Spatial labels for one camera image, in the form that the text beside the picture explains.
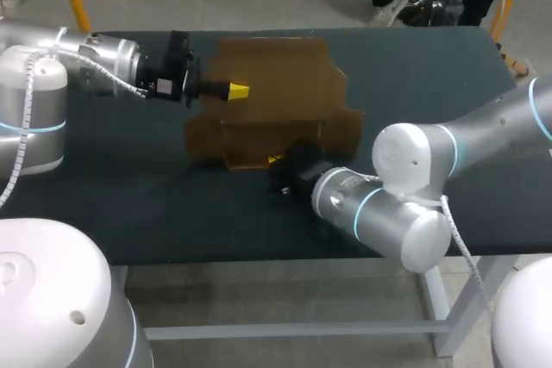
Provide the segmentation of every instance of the gray floor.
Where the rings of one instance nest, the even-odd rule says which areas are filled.
[[[85,0],[85,7],[96,30],[347,28],[366,26],[372,14],[370,0]],[[10,14],[74,24],[66,0],[27,0]],[[538,73],[552,72],[550,22],[548,0],[517,0],[502,43]],[[441,269],[453,301],[467,267],[447,259]],[[424,312],[416,279],[389,259],[145,266],[131,269],[128,294],[147,327],[415,319]],[[436,359],[424,336],[176,341],[154,343],[154,355],[158,368],[486,368],[488,337],[484,317],[454,361]]]

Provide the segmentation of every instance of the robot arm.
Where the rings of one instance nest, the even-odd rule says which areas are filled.
[[[438,200],[448,179],[477,165],[550,148],[551,128],[552,77],[536,78],[452,122],[385,128],[373,164],[389,193]]]
[[[34,105],[25,131],[28,58],[37,51],[43,56],[30,73]],[[100,96],[131,90],[140,97],[180,101],[185,95],[188,106],[199,96],[198,82],[188,76],[198,69],[185,32],[173,31],[164,55],[156,59],[141,53],[134,41],[0,18],[0,52],[0,178],[13,177],[22,134],[28,136],[17,176],[61,164],[68,85]]]
[[[437,265],[451,229],[440,210],[447,180],[493,159],[550,148],[552,78],[537,78],[452,122],[394,124],[373,145],[381,184],[347,168],[326,171],[312,193],[324,220],[416,272]]]

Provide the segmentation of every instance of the cardboard flap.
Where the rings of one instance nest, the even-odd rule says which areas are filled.
[[[220,159],[223,138],[223,127],[216,117],[200,114],[184,123],[185,149],[189,159]]]
[[[314,142],[321,122],[224,125],[224,159],[230,168],[267,168],[268,157],[283,154],[299,138]]]
[[[334,117],[323,124],[320,145],[328,154],[354,157],[362,138],[364,114],[349,108],[339,108]]]
[[[204,75],[249,86],[247,99],[204,106],[226,124],[329,119],[345,105],[347,77],[318,38],[228,38]]]

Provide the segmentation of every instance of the stool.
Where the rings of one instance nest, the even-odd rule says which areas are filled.
[[[407,26],[454,26],[462,10],[460,0],[409,0],[398,19]]]

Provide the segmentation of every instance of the flattened cardboard box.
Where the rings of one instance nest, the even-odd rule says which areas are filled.
[[[245,99],[202,98],[205,112],[185,122],[192,161],[223,158],[229,169],[267,168],[295,140],[354,157],[364,115],[346,105],[347,77],[319,38],[226,38],[204,80],[249,86]]]

